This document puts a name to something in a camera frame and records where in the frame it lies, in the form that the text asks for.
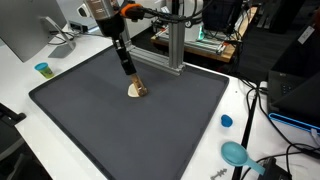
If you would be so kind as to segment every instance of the gray mat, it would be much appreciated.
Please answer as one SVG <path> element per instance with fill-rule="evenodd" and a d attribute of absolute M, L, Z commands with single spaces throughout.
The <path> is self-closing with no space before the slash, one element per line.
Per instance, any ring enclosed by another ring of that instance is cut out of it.
<path fill-rule="evenodd" d="M 173 76 L 134 62 L 149 94 L 113 48 L 30 92 L 30 97 L 109 179 L 180 179 L 229 79 L 187 67 Z"/>

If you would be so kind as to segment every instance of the white desk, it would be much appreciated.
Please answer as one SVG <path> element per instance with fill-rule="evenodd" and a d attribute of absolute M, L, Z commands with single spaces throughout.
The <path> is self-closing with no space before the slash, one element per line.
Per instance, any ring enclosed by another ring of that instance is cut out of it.
<path fill-rule="evenodd" d="M 261 87 L 267 87 L 266 82 L 261 83 Z M 267 110 L 267 97 L 262 95 L 262 107 Z M 279 130 L 293 143 L 308 144 L 313 147 L 317 147 L 313 141 L 310 133 L 301 129 L 294 128 L 283 123 L 273 121 Z M 255 114 L 252 123 L 252 129 L 250 133 L 248 143 L 248 153 L 253 160 L 258 160 L 263 157 L 272 156 L 276 154 L 283 154 L 286 152 L 289 144 L 282 139 L 282 137 L 272 127 L 268 119 L 260 110 L 259 104 L 257 103 Z M 290 152 L 296 152 L 295 148 L 291 148 Z M 286 158 L 285 156 L 276 158 L 276 164 L 287 171 Z M 320 177 L 320 161 L 312 157 L 303 154 L 290 155 L 289 156 L 289 167 L 292 174 L 293 180 L 316 180 Z M 245 179 L 258 178 L 258 174 L 250 170 Z"/>
<path fill-rule="evenodd" d="M 53 179 L 106 179 L 28 96 L 29 91 L 46 81 L 34 70 L 37 63 L 48 62 L 58 75 L 112 45 L 109 39 L 93 36 L 77 38 L 76 43 L 76 49 L 64 59 L 47 58 L 54 48 L 47 46 L 26 63 L 22 63 L 8 47 L 0 47 L 0 102 L 27 115 L 16 128 Z M 220 147 L 225 141 L 240 143 L 242 140 L 248 117 L 247 90 L 238 79 L 230 77 L 229 86 L 182 179 L 208 180 L 223 168 L 228 169 L 223 179 L 231 179 L 234 168 L 221 158 Z M 230 128 L 221 125 L 223 114 L 233 118 L 234 124 Z"/>

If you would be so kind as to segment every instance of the desk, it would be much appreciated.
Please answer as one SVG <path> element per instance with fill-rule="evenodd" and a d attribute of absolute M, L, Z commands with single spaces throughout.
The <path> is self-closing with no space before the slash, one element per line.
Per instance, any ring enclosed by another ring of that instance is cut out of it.
<path fill-rule="evenodd" d="M 262 82 L 261 87 L 267 87 L 266 82 Z M 267 97 L 265 95 L 261 96 L 262 106 L 266 111 Z M 308 144 L 313 147 L 318 147 L 313 141 L 310 133 L 303 131 L 301 129 L 294 128 L 283 123 L 273 121 L 274 124 L 279 128 L 279 130 L 293 143 L 303 143 Z M 248 153 L 253 160 L 258 160 L 263 157 L 272 156 L 276 154 L 283 154 L 286 152 L 289 144 L 281 138 L 281 136 L 276 132 L 276 130 L 271 126 L 268 119 L 260 110 L 257 103 L 255 114 L 252 123 L 252 129 L 249 137 L 248 143 Z M 291 148 L 290 152 L 296 152 L 295 148 Z M 285 156 L 278 157 L 277 165 L 287 171 Z M 320 162 L 312 157 L 303 154 L 290 155 L 289 156 L 289 167 L 292 173 L 293 180 L 295 179 L 319 179 L 320 172 Z M 251 170 L 245 179 L 257 179 L 258 174 Z"/>
<path fill-rule="evenodd" d="M 251 20 L 256 14 L 256 11 L 257 11 L 257 8 L 252 7 L 251 10 L 249 11 L 249 19 L 248 18 L 243 19 L 239 27 L 239 33 L 241 36 L 245 34 Z M 168 35 L 163 37 L 153 36 L 151 38 L 151 42 L 161 46 L 168 46 Z M 214 46 L 201 43 L 201 42 L 185 42 L 184 50 L 185 52 L 193 53 L 196 55 L 204 56 L 207 58 L 211 58 L 211 59 L 215 59 L 215 60 L 227 62 L 227 63 L 230 62 L 236 50 L 232 45 L 228 45 L 221 54 L 216 54 L 213 48 Z"/>
<path fill-rule="evenodd" d="M 47 81 L 34 70 L 37 63 L 48 62 L 52 71 L 59 75 L 112 45 L 110 39 L 94 36 L 83 36 L 75 41 L 77 47 L 64 59 L 47 58 L 54 46 L 46 46 L 26 63 L 22 63 L 7 46 L 0 47 L 0 101 L 13 111 L 27 115 L 16 128 L 53 179 L 102 180 L 105 176 L 28 96 L 29 91 Z M 224 178 L 232 177 L 234 168 L 223 161 L 220 147 L 225 141 L 240 143 L 242 140 L 248 114 L 245 101 L 248 89 L 238 79 L 229 78 L 229 86 L 182 179 L 207 180 L 223 168 L 228 169 Z M 230 128 L 221 126 L 223 114 L 233 118 L 234 124 Z"/>

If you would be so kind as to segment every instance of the orange part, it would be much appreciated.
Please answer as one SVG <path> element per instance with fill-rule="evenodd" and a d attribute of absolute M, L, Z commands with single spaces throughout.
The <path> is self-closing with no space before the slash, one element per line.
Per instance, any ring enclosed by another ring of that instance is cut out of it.
<path fill-rule="evenodd" d="M 121 15 L 123 16 L 123 17 L 127 17 L 126 16 L 126 11 L 128 10 L 128 9 L 130 9 L 130 8 L 133 8 L 133 7 L 142 7 L 142 5 L 141 4 L 127 4 L 125 7 L 123 7 L 122 9 L 121 9 Z"/>

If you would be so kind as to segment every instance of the table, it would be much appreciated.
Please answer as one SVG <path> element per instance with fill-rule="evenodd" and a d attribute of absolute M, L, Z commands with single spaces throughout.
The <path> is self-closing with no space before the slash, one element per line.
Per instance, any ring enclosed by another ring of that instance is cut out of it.
<path fill-rule="evenodd" d="M 267 87 L 266 82 L 262 82 L 260 87 Z M 262 107 L 266 111 L 267 97 L 261 96 Z M 318 147 L 313 141 L 310 133 L 301 129 L 294 128 L 283 123 L 273 121 L 280 131 L 293 143 L 304 143 L 313 147 Z M 262 113 L 257 104 L 252 123 L 252 129 L 249 136 L 248 153 L 253 160 L 258 160 L 263 157 L 283 154 L 286 152 L 289 144 L 281 138 L 276 130 L 271 126 L 265 115 Z M 291 148 L 290 152 L 296 152 L 295 148 Z M 287 170 L 285 156 L 278 157 L 277 165 Z M 303 154 L 296 154 L 289 156 L 289 167 L 292 173 L 293 180 L 295 179 L 318 179 L 320 172 L 320 162 L 312 157 Z M 250 171 L 245 179 L 257 179 L 258 174 Z"/>
<path fill-rule="evenodd" d="M 245 34 L 248 29 L 250 22 L 252 21 L 254 15 L 256 14 L 257 8 L 252 7 L 249 11 L 249 19 L 244 18 L 240 27 L 239 33 L 241 36 Z M 151 38 L 151 42 L 155 45 L 168 46 L 168 37 L 157 37 L 156 35 Z M 185 42 L 184 50 L 192 54 L 200 55 L 203 57 L 211 58 L 214 60 L 222 62 L 230 62 L 231 58 L 234 56 L 236 48 L 232 45 L 226 46 L 225 50 L 221 54 L 216 54 L 213 52 L 214 46 L 208 45 L 201 42 Z"/>
<path fill-rule="evenodd" d="M 7 46 L 0 47 L 0 101 L 13 111 L 27 115 L 16 128 L 53 179 L 102 180 L 105 176 L 28 96 L 30 90 L 47 81 L 34 70 L 37 63 L 48 62 L 52 71 L 59 75 L 112 45 L 110 39 L 94 36 L 83 36 L 75 41 L 75 50 L 64 59 L 47 58 L 55 47 L 48 45 L 25 63 Z M 240 143 L 242 140 L 247 122 L 245 94 L 248 88 L 238 79 L 229 78 L 229 86 L 182 179 L 209 179 L 223 168 L 228 170 L 224 178 L 232 177 L 234 167 L 221 158 L 220 147 L 225 141 Z M 233 118 L 234 124 L 230 128 L 221 126 L 223 114 Z"/>

